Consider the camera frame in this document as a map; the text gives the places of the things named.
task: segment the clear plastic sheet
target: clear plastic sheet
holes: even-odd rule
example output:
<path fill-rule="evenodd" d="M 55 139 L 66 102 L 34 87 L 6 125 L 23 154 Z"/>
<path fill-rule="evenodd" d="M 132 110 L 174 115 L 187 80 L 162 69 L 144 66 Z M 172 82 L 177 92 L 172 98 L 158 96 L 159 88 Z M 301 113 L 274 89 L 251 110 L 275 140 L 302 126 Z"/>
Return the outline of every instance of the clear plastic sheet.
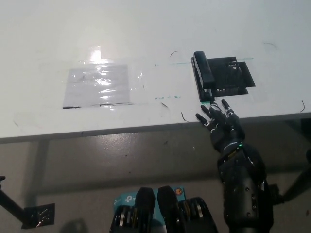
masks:
<path fill-rule="evenodd" d="M 64 109 L 128 105 L 140 102 L 143 64 L 136 60 L 103 59 L 94 47 L 86 60 L 69 71 Z"/>

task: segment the white table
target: white table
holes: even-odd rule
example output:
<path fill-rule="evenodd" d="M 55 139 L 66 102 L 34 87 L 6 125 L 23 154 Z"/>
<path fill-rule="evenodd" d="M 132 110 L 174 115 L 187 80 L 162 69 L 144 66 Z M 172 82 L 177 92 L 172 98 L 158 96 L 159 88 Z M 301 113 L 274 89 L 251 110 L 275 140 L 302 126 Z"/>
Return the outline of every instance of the white table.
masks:
<path fill-rule="evenodd" d="M 191 125 L 181 113 L 198 124 L 195 51 L 246 61 L 256 87 L 226 97 L 240 118 L 309 117 L 310 8 L 308 0 L 4 1 L 0 142 Z M 105 59 L 128 65 L 133 104 L 62 109 L 69 71 Z"/>

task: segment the robotic hand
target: robotic hand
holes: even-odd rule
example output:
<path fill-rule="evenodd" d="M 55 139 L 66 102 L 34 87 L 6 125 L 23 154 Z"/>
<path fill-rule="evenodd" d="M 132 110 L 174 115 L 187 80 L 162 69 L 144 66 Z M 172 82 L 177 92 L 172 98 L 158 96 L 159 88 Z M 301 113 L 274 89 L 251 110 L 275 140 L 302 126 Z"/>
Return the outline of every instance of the robotic hand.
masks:
<path fill-rule="evenodd" d="M 244 143 L 239 117 L 222 100 L 225 113 L 211 102 L 201 106 L 210 118 L 196 117 L 210 131 L 213 147 L 221 154 L 217 167 L 224 184 L 224 218 L 230 233 L 268 233 L 273 225 L 273 202 L 265 165 L 257 150 Z"/>

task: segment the gray floor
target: gray floor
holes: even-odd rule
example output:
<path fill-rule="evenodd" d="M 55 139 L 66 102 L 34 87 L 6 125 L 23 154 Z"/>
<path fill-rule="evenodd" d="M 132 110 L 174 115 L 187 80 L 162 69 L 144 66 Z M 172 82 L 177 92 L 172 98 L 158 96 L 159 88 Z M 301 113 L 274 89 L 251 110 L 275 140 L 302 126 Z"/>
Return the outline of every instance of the gray floor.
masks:
<path fill-rule="evenodd" d="M 307 164 L 310 143 L 285 123 L 245 129 L 267 165 L 268 182 L 284 191 Z M 204 198 L 219 232 L 228 232 L 217 157 L 203 128 L 0 145 L 2 190 L 22 206 L 56 204 L 53 226 L 27 231 L 0 208 L 0 232 L 78 233 L 77 225 L 83 233 L 108 232 L 116 196 L 167 184 Z M 311 190 L 276 206 L 271 232 L 310 232 L 310 200 Z"/>

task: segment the black metal bracket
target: black metal bracket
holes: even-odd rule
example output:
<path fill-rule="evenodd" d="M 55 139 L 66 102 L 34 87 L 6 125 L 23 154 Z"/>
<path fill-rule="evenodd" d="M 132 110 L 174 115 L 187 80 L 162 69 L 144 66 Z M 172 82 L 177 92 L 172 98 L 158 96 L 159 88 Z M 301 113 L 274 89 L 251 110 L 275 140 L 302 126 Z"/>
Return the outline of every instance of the black metal bracket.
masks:
<path fill-rule="evenodd" d="M 0 181 L 4 179 L 5 176 L 0 176 Z M 22 222 L 23 229 L 37 228 L 54 224 L 54 203 L 22 209 L 15 201 L 0 190 L 0 205 Z"/>

